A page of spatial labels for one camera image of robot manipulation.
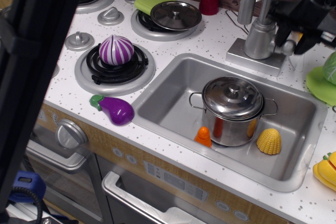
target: oven handle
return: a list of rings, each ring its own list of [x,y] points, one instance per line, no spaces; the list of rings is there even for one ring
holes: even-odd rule
[[[69,158],[65,158],[32,140],[28,141],[26,151],[28,154],[68,174],[80,172],[87,163],[87,159],[76,152]]]
[[[150,219],[153,223],[206,224],[205,222],[195,218],[194,216],[177,207],[171,207],[166,212],[157,210],[151,205],[143,202],[139,198],[136,198],[135,196],[118,187],[117,182],[119,178],[120,176],[118,174],[114,172],[108,172],[102,181],[102,188],[104,192],[108,196],[111,196],[115,200],[125,204],[140,215]]]

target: green cutting board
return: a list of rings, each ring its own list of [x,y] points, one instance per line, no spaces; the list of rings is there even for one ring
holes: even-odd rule
[[[138,10],[146,13],[147,15],[151,15],[151,10],[155,5],[167,1],[176,1],[176,0],[135,0],[134,6]]]

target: faucet base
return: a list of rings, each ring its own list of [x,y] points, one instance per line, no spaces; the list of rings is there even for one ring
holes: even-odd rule
[[[240,65],[251,70],[256,70],[270,76],[278,77],[286,61],[286,55],[272,54],[263,60],[253,59],[244,53],[245,40],[237,38],[226,53],[226,61]]]

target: purple onion toy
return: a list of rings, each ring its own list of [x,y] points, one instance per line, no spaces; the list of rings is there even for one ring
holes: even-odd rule
[[[99,57],[106,64],[119,66],[129,62],[134,55],[134,46],[128,39],[111,35],[99,46]]]
[[[90,104],[98,111],[103,111],[109,117],[111,123],[117,126],[125,125],[134,118],[132,105],[119,98],[96,94],[91,97]]]

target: speckled white countertop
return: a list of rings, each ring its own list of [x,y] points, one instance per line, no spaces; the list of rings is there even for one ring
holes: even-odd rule
[[[197,2],[180,1],[198,7]],[[184,39],[156,42],[141,38],[131,29],[130,18],[135,11],[133,5],[124,0],[115,0],[111,6],[124,14],[125,19],[121,24],[111,27],[100,25],[97,22],[97,16],[101,11],[77,14],[74,16],[68,35],[77,31],[89,33],[93,35],[95,45],[111,34],[127,37],[134,44],[147,49],[154,57],[156,64],[154,78],[174,57],[189,52],[308,92],[306,74],[314,67],[323,65],[327,56],[332,53],[332,50],[324,45],[316,45],[305,54],[304,68],[301,72],[299,72],[300,67],[295,70],[287,61],[282,73],[275,78],[225,61],[226,52],[236,38],[246,38],[246,35],[233,25],[224,9],[220,9],[219,13],[214,16],[203,15],[197,31]],[[74,66],[82,54],[83,51],[74,52],[63,48],[58,61],[60,70],[50,82],[45,96],[46,104],[119,137],[294,223],[336,222],[336,192],[322,185],[312,173],[313,165],[321,161],[324,154],[336,151],[336,113],[333,113],[330,107],[328,107],[328,115],[302,186],[290,193],[279,193],[134,123],[119,127],[113,126],[104,113],[99,113],[90,106],[89,99],[92,94],[83,90],[75,80]],[[142,91],[143,89],[119,98],[132,103]]]

